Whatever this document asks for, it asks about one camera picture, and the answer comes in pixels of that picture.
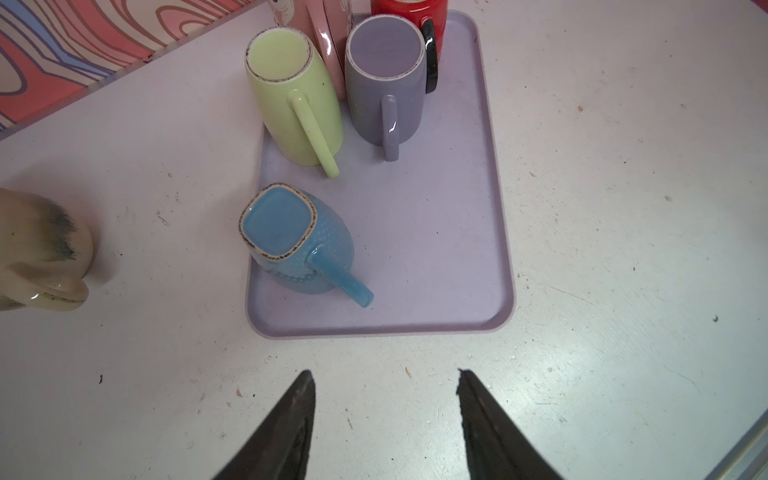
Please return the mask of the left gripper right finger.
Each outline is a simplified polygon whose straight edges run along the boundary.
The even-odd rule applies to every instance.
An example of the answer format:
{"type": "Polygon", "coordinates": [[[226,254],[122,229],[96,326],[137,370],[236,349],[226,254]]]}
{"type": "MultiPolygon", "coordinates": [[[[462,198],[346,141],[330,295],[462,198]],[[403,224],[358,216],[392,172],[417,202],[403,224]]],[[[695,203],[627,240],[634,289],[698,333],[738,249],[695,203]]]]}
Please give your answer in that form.
{"type": "Polygon", "coordinates": [[[474,372],[460,372],[457,395],[468,471],[472,480],[560,477],[474,372]]]}

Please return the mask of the beige speckled mug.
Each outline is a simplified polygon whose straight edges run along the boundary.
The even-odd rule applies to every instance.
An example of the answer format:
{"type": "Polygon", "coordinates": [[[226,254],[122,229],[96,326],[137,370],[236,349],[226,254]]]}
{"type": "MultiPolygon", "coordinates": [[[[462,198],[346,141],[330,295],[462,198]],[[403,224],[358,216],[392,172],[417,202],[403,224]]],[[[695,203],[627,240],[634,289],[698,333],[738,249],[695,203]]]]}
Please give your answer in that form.
{"type": "Polygon", "coordinates": [[[94,253],[84,222],[33,193],[1,190],[1,309],[66,312],[88,298],[94,253]]]}

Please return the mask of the blue textured mug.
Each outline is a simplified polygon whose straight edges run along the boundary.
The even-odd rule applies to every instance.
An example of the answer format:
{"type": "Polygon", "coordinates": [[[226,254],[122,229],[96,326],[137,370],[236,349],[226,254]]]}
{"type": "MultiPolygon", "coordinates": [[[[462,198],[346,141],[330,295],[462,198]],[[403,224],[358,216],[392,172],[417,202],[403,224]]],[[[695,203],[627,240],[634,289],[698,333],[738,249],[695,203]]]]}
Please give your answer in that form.
{"type": "Polygon", "coordinates": [[[318,295],[340,289],[365,308],[374,294],[351,272],[354,243],[341,217],[293,185],[275,182],[242,211],[238,228],[257,264],[278,284],[318,295]]]}

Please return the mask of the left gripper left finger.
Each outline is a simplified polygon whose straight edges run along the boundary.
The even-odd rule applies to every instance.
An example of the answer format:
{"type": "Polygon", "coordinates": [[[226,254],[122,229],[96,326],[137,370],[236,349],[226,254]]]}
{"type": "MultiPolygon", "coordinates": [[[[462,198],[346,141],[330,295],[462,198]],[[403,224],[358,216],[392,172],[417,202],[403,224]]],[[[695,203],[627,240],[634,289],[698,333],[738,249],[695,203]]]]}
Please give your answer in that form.
{"type": "Polygon", "coordinates": [[[316,386],[312,373],[298,374],[218,479],[306,477],[313,436],[316,386]]]}

